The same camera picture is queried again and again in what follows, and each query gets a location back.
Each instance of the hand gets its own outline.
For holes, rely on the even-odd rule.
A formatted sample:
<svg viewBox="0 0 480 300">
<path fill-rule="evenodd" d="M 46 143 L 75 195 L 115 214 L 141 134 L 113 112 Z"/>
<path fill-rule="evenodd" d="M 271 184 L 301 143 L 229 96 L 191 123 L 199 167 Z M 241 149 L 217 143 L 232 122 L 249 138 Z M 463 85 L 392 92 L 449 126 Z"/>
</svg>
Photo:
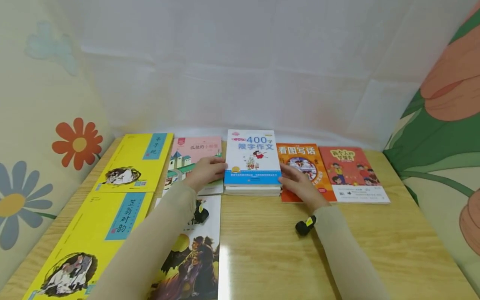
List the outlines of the hand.
<svg viewBox="0 0 480 300">
<path fill-rule="evenodd" d="M 223 178 L 226 168 L 227 164 L 222 157 L 202 157 L 195 164 L 192 172 L 183 180 L 183 183 L 199 192 L 206 184 Z"/>
<path fill-rule="evenodd" d="M 318 192 L 306 174 L 282 163 L 280 164 L 280 169 L 282 170 L 282 177 L 278 181 L 283 188 L 302 199 L 312 213 L 319 207 L 330 205 L 323 195 Z"/>
</svg>

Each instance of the person's left hand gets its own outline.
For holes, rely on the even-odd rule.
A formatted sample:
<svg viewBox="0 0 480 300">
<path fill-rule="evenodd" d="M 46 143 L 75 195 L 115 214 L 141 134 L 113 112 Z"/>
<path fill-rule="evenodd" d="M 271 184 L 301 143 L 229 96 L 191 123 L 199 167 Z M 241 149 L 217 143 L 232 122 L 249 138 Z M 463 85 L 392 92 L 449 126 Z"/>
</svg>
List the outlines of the person's left hand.
<svg viewBox="0 0 480 300">
<path fill-rule="evenodd" d="M 183 180 L 183 183 L 199 192 L 204 186 L 212 181 L 224 177 L 227 164 L 223 157 L 209 156 L 202 157 Z"/>
</svg>

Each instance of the orange flower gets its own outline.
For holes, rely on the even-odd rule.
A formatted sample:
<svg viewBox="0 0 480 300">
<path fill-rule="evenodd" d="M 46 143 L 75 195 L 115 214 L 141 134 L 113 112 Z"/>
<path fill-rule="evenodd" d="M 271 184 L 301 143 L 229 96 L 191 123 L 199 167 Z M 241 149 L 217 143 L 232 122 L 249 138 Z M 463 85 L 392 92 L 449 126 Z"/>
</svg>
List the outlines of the orange flower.
<svg viewBox="0 0 480 300">
<path fill-rule="evenodd" d="M 434 118 L 456 121 L 480 112 L 480 26 L 448 45 L 420 87 Z"/>
<path fill-rule="evenodd" d="M 460 213 L 460 230 L 467 244 L 480 255 L 480 190 L 473 193 Z"/>
<path fill-rule="evenodd" d="M 85 126 L 82 118 L 76 118 L 73 121 L 73 129 L 69 124 L 62 122 L 57 125 L 56 132 L 65 141 L 56 141 L 52 144 L 52 149 L 55 153 L 65 154 L 61 160 L 64 167 L 68 167 L 70 161 L 73 159 L 73 166 L 76 170 L 81 170 L 84 162 L 91 165 L 95 162 L 95 156 L 102 152 L 100 143 L 103 141 L 101 135 L 97 136 L 98 130 L 95 130 L 95 123 L 89 122 Z"/>
</svg>

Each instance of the wooden table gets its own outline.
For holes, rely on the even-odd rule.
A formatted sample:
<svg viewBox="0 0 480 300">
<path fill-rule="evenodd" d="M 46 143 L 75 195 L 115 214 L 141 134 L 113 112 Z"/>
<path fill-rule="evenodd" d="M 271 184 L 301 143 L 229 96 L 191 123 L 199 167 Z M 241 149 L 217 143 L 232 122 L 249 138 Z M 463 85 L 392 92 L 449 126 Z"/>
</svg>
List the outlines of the wooden table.
<svg viewBox="0 0 480 300">
<path fill-rule="evenodd" d="M 119 142 L 111 145 L 13 274 L 0 300 L 22 298 Z M 385 156 L 365 154 L 392 204 L 339 207 L 392 299 L 477 299 Z M 159 184 L 157 196 L 162 188 Z M 222 196 L 219 299 L 340 299 L 316 235 L 299 238 L 295 233 L 294 225 L 306 216 L 302 204 L 282 204 L 276 197 Z"/>
</svg>

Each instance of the wall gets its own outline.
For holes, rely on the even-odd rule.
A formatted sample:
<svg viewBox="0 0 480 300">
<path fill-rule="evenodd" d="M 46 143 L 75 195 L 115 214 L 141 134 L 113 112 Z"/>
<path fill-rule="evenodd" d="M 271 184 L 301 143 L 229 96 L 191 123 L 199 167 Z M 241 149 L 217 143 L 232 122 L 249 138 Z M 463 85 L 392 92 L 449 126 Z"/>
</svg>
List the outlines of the wall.
<svg viewBox="0 0 480 300">
<path fill-rule="evenodd" d="M 55 6 L 0 1 L 0 48 L 1 289 L 113 136 Z"/>
<path fill-rule="evenodd" d="M 384 153 L 480 295 L 479 8 L 423 81 Z"/>
<path fill-rule="evenodd" d="M 55 0 L 115 134 L 382 150 L 475 0 Z"/>
</svg>

